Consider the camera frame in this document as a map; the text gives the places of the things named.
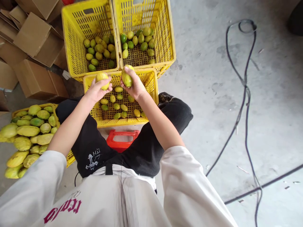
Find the red plastic handle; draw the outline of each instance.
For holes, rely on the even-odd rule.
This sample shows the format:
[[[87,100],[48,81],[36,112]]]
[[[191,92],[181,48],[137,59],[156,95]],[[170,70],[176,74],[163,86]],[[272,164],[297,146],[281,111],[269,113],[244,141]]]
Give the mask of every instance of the red plastic handle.
[[[139,130],[135,130],[133,132],[116,132],[116,130],[112,129],[106,142],[111,148],[121,153],[133,143],[133,141],[138,137],[139,133]],[[130,142],[117,142],[114,141],[115,136],[132,136],[133,140]]]

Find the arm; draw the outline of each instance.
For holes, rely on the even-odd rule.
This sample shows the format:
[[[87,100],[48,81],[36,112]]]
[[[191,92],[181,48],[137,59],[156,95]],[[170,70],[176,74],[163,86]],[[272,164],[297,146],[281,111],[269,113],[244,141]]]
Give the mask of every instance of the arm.
[[[66,158],[46,151],[0,197],[0,226],[32,226],[54,202]]]
[[[89,112],[106,93],[112,91],[112,84],[110,84],[106,91],[101,90],[101,87],[110,81],[111,77],[97,83],[95,83],[95,80],[93,80],[89,90],[82,97],[74,111],[62,123],[60,128],[53,136],[50,145],[47,148],[48,150],[58,151],[67,157],[70,149],[79,136],[81,128],[89,115]]]
[[[164,211],[172,226],[237,227],[201,164],[185,147],[167,149],[160,169]]]
[[[92,82],[77,107],[55,133],[48,151],[0,197],[0,226],[32,226],[53,205],[66,168],[65,157],[92,107],[112,90],[112,84],[108,90],[100,90],[110,80]]]
[[[158,108],[138,75],[127,67],[124,69],[132,77],[134,84],[127,88],[121,80],[121,86],[139,103],[163,149],[166,150],[173,146],[185,147],[175,126]]]

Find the lap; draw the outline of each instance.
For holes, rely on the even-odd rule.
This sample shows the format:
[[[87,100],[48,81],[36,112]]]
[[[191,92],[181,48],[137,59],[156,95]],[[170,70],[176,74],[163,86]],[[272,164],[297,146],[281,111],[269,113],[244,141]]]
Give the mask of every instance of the lap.
[[[80,98],[66,100],[59,104],[56,114],[60,123],[72,113]],[[77,161],[77,168],[84,178],[94,173],[102,164],[118,153],[110,148],[106,140],[97,129],[97,123],[91,115],[88,115],[77,140],[72,147],[73,155]]]
[[[66,100],[59,104],[56,114],[60,123],[72,113],[81,98]],[[181,134],[192,120],[190,107],[180,99],[166,93],[159,95],[161,111]],[[82,177],[87,177],[106,163],[122,165],[137,174],[154,177],[160,170],[160,159],[164,153],[150,123],[145,124],[139,136],[123,153],[110,148],[97,129],[91,115],[85,120],[80,134],[72,147],[77,168]]]
[[[168,94],[165,102],[161,95],[159,95],[159,100],[163,104],[159,105],[159,108],[181,134],[193,118],[190,107],[182,100]],[[159,173],[160,159],[163,153],[164,150],[150,123],[147,123],[142,127],[139,136],[131,146],[117,160],[119,160],[120,165],[123,160],[123,166],[133,169],[137,174],[154,177]]]

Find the white sleeve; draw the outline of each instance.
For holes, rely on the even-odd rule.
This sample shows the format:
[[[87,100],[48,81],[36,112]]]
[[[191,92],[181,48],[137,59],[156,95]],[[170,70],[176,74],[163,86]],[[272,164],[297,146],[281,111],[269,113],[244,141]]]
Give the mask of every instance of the white sleeve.
[[[31,226],[54,202],[66,159],[46,151],[0,197],[0,226]]]
[[[201,164],[185,147],[167,149],[160,167],[164,211],[172,226],[237,226]]]

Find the person's left hand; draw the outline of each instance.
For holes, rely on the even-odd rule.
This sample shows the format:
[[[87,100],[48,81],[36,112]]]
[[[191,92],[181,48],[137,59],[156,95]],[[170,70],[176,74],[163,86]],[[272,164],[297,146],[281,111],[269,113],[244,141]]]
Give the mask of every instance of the person's left hand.
[[[96,83],[96,78],[92,81],[92,84],[90,88],[85,93],[85,97],[87,97],[90,101],[94,102],[96,104],[100,99],[104,97],[105,94],[111,92],[113,90],[112,83],[110,83],[110,86],[107,90],[102,90],[101,87],[106,85],[111,81],[111,77],[109,76],[108,79],[103,79]]]

